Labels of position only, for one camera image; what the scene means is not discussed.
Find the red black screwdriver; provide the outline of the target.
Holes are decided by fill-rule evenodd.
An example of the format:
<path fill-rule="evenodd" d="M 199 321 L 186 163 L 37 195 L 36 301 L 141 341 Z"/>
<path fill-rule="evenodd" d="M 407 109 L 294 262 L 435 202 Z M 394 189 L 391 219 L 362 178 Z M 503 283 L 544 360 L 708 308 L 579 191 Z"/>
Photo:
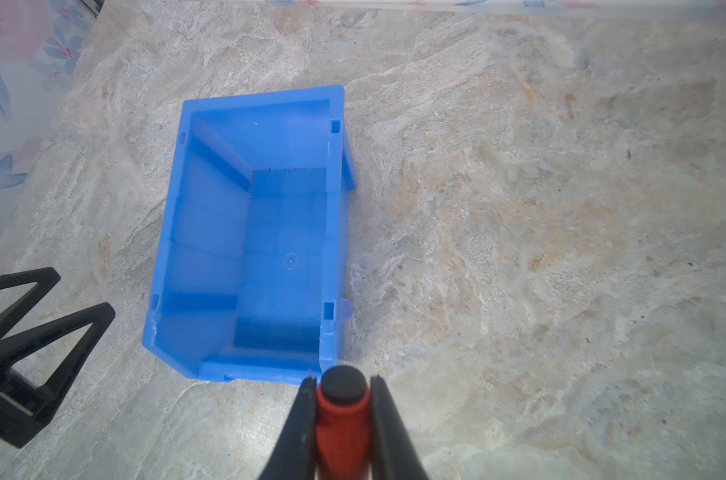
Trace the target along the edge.
<path fill-rule="evenodd" d="M 321 479 L 369 476 L 370 390 L 361 371 L 348 365 L 327 370 L 317 392 L 316 443 Z"/>

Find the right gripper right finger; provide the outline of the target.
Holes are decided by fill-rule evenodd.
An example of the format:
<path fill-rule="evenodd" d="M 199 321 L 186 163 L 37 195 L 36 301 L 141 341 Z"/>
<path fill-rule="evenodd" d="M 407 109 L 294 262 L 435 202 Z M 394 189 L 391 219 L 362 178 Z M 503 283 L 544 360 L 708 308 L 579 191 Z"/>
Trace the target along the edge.
<path fill-rule="evenodd" d="M 371 471 L 373 480 L 428 480 L 386 381 L 373 376 Z"/>

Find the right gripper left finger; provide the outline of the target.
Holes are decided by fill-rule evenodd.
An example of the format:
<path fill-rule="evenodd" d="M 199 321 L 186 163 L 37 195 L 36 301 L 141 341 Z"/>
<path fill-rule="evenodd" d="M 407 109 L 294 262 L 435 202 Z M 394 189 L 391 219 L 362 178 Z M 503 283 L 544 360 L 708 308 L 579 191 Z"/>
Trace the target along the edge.
<path fill-rule="evenodd" d="M 317 379 L 299 386 L 273 452 L 259 480 L 314 480 L 317 464 Z"/>

